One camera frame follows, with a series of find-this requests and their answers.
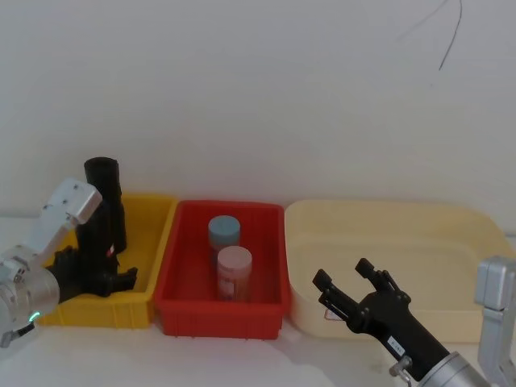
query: blue lid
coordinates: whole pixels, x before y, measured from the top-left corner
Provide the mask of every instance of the blue lid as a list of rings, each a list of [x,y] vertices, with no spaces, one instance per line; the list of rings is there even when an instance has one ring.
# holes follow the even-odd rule
[[[210,243],[217,246],[238,244],[240,239],[240,222],[228,215],[217,216],[208,224]]]

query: jar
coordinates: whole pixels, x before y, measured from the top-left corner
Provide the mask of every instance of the jar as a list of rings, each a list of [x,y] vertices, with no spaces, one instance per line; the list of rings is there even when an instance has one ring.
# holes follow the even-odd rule
[[[217,267],[217,255],[223,248],[240,244],[240,222],[229,215],[217,216],[208,223],[211,263]]]
[[[252,255],[246,248],[230,246],[218,253],[218,298],[249,301]]]

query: pink lid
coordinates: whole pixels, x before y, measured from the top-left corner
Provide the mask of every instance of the pink lid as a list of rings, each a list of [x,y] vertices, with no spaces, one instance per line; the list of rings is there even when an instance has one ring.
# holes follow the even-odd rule
[[[246,277],[251,273],[252,255],[246,248],[229,246],[218,252],[218,272],[231,279]]]

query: plastic storage bin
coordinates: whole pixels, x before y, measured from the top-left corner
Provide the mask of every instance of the plastic storage bin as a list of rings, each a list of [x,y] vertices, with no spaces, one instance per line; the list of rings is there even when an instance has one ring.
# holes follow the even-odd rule
[[[240,221],[240,246],[252,254],[250,302],[218,300],[208,222],[223,214]],[[179,204],[156,288],[166,335],[275,339],[288,306],[282,207],[250,202]]]
[[[154,317],[152,295],[173,222],[177,200],[160,195],[124,195],[127,249],[118,255],[120,270],[138,268],[132,291],[108,298],[83,294],[39,320],[44,325],[146,328]],[[77,246],[70,233],[62,247]]]
[[[323,268],[356,301],[373,291],[356,271],[361,257],[389,270],[412,298],[410,310],[443,342],[480,339],[476,268],[492,255],[514,256],[487,216],[457,206],[403,202],[302,201],[285,213],[295,325],[316,336],[358,339],[318,303],[312,284]]]

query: white table surface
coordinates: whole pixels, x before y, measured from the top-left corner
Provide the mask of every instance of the white table surface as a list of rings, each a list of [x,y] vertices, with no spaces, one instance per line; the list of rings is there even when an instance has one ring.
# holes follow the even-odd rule
[[[0,249],[17,244],[30,226],[30,219],[0,218]],[[476,345],[446,347],[479,369]],[[0,350],[0,385],[403,386],[389,376],[392,364],[393,358],[379,343],[316,339],[286,320],[275,341],[174,338],[162,335],[157,326],[148,330],[38,327]]]

